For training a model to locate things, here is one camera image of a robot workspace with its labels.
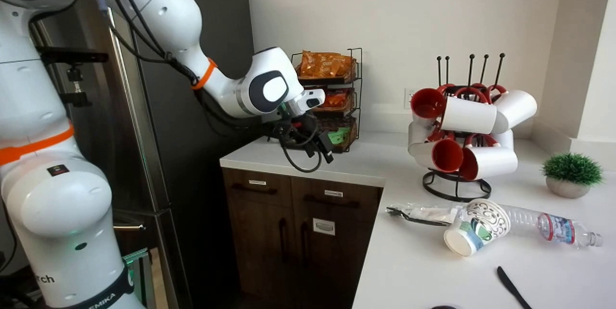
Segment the white countertop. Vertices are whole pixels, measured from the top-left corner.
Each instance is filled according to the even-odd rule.
[[[496,276],[502,266],[535,309],[616,308],[616,173],[577,200],[558,197],[545,186],[540,168],[547,155],[526,140],[515,143],[520,164],[512,175],[488,178],[491,200],[578,219],[603,235],[603,247],[577,250],[536,239],[506,236],[462,258],[443,241],[444,228],[390,217],[393,203],[443,202],[422,188],[426,169],[407,153],[407,135],[362,132],[350,152],[334,154],[314,173],[301,173],[284,158],[277,142],[265,138],[220,160],[222,167],[383,187],[354,309],[519,309]],[[304,168],[304,152],[290,151]],[[461,184],[462,190],[471,189]]]

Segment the plastic bottle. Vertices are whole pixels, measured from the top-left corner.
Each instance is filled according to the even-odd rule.
[[[451,224],[464,203],[442,202],[440,204],[394,204],[391,207],[403,212],[415,222]],[[539,237],[553,243],[566,243],[578,248],[603,245],[603,237],[590,232],[578,221],[558,217],[517,206],[500,205],[511,221],[510,234],[523,237]]]
[[[517,206],[500,206],[510,217],[510,233],[516,236],[540,236],[546,241],[566,243],[578,248],[603,245],[600,234],[588,231],[578,221]]]

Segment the refrigerator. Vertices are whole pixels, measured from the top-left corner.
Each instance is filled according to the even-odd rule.
[[[204,53],[230,78],[243,77],[255,52],[248,0],[196,2]],[[154,58],[125,20],[115,15],[114,22],[142,55]],[[31,32],[39,46],[109,55],[107,63],[79,66],[92,105],[67,105],[67,113],[81,151],[110,182],[115,223],[146,228],[117,232],[123,254],[158,249],[171,309],[228,307],[239,285],[218,160],[257,138],[258,120],[227,118],[254,125],[241,133],[218,122],[199,105],[187,78],[123,48],[92,0],[31,24]],[[69,67],[48,66],[59,92],[74,90]]]

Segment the white pot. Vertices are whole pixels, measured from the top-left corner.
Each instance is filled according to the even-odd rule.
[[[567,180],[557,180],[546,177],[545,183],[548,185],[550,191],[566,198],[580,198],[590,191],[590,186],[575,184]]]

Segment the bottle label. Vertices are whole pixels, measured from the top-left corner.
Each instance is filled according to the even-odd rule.
[[[570,219],[557,217],[543,213],[548,218],[550,230],[543,233],[543,237],[548,241],[573,244],[576,242],[576,228]]]

